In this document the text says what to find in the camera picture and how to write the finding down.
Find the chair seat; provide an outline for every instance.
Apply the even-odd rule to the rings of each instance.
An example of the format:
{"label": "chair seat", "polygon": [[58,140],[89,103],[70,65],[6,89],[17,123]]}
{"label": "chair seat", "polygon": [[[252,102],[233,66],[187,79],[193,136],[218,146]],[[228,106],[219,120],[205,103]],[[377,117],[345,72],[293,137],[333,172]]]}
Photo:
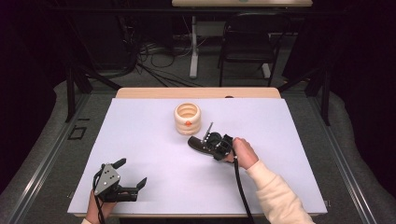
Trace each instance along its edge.
{"label": "chair seat", "polygon": [[241,38],[229,35],[228,43],[224,46],[224,60],[239,63],[271,63],[275,59],[268,35],[254,35]]}

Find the desk in background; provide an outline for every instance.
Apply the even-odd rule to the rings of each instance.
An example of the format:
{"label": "desk in background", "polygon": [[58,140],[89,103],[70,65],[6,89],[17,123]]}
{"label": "desk in background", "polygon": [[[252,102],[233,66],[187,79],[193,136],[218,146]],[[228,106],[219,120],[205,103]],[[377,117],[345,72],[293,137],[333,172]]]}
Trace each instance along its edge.
{"label": "desk in background", "polygon": [[[176,131],[173,111],[187,101],[202,110],[203,126],[196,136],[204,136],[211,121],[212,132],[243,135],[267,166],[289,182],[310,214],[327,212],[289,109],[275,88],[120,89],[68,212],[84,216],[87,192],[100,165],[127,158],[118,169],[120,184],[133,187],[144,177],[148,182],[137,202],[120,203],[113,216],[245,216],[233,167],[193,150],[187,144],[189,137]],[[240,174],[252,214],[263,216],[253,181],[243,170]]]}
{"label": "desk in background", "polygon": [[[174,7],[311,7],[311,0],[173,0]],[[198,74],[198,35],[222,36],[224,22],[198,22],[195,16],[192,16],[192,56],[190,78],[197,78]],[[263,72],[269,77],[270,69],[268,64],[263,66]]]}

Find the metal desk leg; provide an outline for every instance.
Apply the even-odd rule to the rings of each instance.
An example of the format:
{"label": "metal desk leg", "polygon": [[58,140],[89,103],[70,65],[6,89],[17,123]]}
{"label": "metal desk leg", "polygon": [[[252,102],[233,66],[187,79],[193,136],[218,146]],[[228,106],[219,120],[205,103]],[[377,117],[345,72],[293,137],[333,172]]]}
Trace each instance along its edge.
{"label": "metal desk leg", "polygon": [[197,48],[197,23],[195,16],[192,17],[192,56],[190,67],[190,78],[197,78],[198,71],[198,48]]}

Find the gray floor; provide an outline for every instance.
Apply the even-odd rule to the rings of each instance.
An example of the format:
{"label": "gray floor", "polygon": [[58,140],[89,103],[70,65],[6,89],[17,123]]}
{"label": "gray floor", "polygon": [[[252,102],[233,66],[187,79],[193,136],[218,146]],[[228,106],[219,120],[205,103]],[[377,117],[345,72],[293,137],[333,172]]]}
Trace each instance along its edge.
{"label": "gray floor", "polygon": [[[292,37],[288,40],[281,50],[273,86],[280,86],[285,81],[280,74],[293,43]],[[200,46],[196,79],[189,79],[188,75],[190,54],[176,57],[173,61],[171,57],[159,53],[148,56],[143,64],[147,67],[154,67],[154,64],[165,66],[173,61],[170,66],[156,69],[202,86],[218,86],[218,43],[217,39],[207,39]],[[151,52],[163,52],[163,50],[157,49]],[[229,79],[238,76],[239,71],[249,74],[250,77],[261,77],[262,74],[251,67],[256,68],[256,66],[227,64],[224,85],[265,86],[265,80]],[[158,74],[173,77],[165,73],[158,72]],[[125,87],[163,85],[140,68],[127,76],[112,80]],[[65,83],[55,88],[58,95],[57,104],[48,124],[25,163],[0,196],[0,223],[54,221],[79,223],[81,221],[81,218],[66,213],[70,203],[67,196],[77,186],[106,109],[115,95],[113,90],[96,80],[92,80],[92,85],[94,86],[92,94],[78,94],[79,111],[70,124],[64,123],[67,113]],[[328,215],[314,217],[314,220],[317,223],[396,223],[396,202],[378,185],[367,165],[361,160],[342,100],[332,94],[330,104],[332,126],[323,126],[323,122],[318,118],[317,100],[306,98],[302,93],[305,85],[306,83],[297,85],[282,93],[282,97],[288,102],[323,198],[331,205],[328,207]],[[83,140],[67,140],[74,125],[88,127]],[[109,223],[118,223],[118,220],[112,218]]]}

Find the person's right hand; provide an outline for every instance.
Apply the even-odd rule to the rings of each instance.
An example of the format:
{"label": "person's right hand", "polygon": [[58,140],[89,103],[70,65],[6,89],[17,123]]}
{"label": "person's right hand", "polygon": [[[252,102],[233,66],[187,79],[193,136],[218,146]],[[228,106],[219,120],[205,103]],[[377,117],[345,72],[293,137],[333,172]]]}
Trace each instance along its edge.
{"label": "person's right hand", "polygon": [[[233,139],[233,149],[238,158],[239,166],[245,170],[259,160],[250,143],[244,138],[235,137]],[[233,162],[233,153],[231,152],[224,160]]]}

